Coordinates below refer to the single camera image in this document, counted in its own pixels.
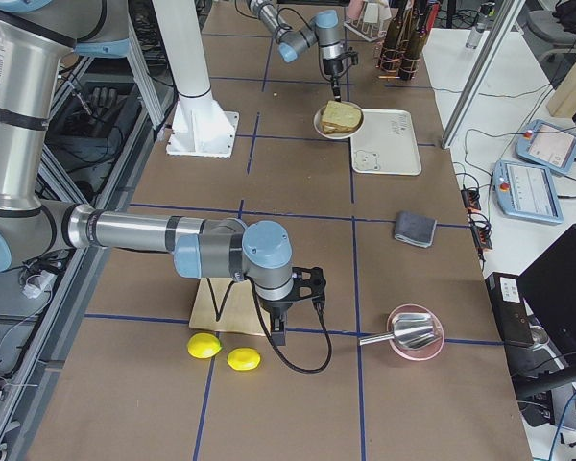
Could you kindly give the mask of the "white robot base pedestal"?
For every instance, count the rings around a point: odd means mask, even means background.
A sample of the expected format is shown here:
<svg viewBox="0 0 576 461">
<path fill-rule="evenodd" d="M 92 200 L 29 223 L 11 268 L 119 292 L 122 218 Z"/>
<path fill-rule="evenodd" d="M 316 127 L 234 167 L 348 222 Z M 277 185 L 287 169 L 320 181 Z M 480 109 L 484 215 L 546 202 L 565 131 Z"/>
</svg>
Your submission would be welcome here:
<svg viewBox="0 0 576 461">
<path fill-rule="evenodd" d="M 195 2 L 157 0 L 153 6 L 178 93 L 167 153 L 230 157 L 239 114 L 224 111 L 212 94 Z"/>
</svg>

